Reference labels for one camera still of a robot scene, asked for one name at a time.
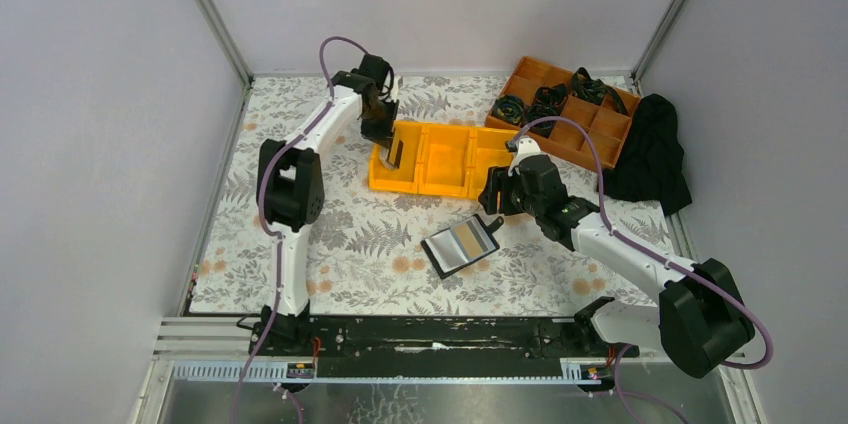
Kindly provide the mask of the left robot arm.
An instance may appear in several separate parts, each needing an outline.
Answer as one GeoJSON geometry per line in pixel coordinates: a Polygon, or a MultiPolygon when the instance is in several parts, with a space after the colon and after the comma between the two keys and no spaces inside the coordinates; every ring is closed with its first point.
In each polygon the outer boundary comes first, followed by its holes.
{"type": "Polygon", "coordinates": [[[360,65],[330,80],[330,96],[283,140],[265,140],[259,151],[256,202],[272,237],[273,296],[261,311],[265,330],[293,339],[307,314],[307,246],[325,202],[321,158],[354,122],[395,169],[401,145],[395,136],[399,101],[396,75],[383,58],[365,54],[360,65]]]}

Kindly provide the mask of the black leather card holder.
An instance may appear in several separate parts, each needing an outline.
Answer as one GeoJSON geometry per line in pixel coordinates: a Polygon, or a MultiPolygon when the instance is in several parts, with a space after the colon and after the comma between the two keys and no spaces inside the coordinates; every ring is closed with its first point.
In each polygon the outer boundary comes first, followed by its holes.
{"type": "Polygon", "coordinates": [[[422,239],[420,244],[438,277],[445,280],[498,251],[500,245],[494,234],[503,224],[501,216],[486,223],[474,214],[422,239]]]}

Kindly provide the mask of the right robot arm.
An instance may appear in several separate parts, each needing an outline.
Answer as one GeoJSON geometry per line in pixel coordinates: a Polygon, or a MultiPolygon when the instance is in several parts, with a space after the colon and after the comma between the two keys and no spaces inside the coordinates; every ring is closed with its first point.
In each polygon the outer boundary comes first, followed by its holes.
{"type": "Polygon", "coordinates": [[[588,339],[661,351],[702,378],[755,336],[723,263],[666,255],[616,230],[599,205],[567,192],[545,154],[490,168],[478,200],[487,214],[531,216],[549,240],[604,264],[649,297],[648,305],[602,297],[585,306],[574,320],[588,339]]]}

